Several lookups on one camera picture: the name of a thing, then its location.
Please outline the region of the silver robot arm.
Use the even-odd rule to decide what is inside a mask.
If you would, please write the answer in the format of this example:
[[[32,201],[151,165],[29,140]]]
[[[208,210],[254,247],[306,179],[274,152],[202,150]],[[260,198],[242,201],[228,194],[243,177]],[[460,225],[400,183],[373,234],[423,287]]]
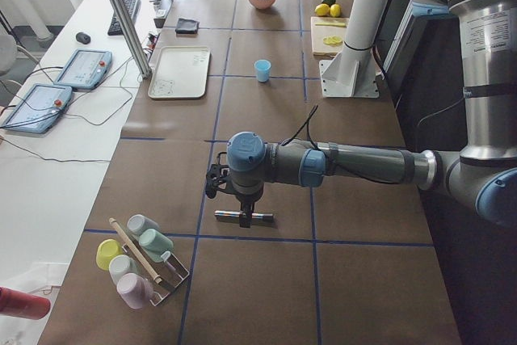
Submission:
[[[238,199],[238,222],[252,224],[266,183],[316,187],[326,176],[436,189],[497,225],[516,224],[516,0],[413,0],[416,16],[460,22],[467,143],[459,152],[376,149],[288,139],[267,144],[251,132],[231,137],[227,162],[207,175],[209,197]]]

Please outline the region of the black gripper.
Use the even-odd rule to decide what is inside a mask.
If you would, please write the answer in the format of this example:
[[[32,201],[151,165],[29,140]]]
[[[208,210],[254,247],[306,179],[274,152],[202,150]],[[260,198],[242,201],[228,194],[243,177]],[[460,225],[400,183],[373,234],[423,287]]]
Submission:
[[[263,196],[262,191],[256,191],[252,194],[238,193],[235,195],[240,203],[239,213],[239,226],[240,227],[251,227],[253,221],[254,205]]]

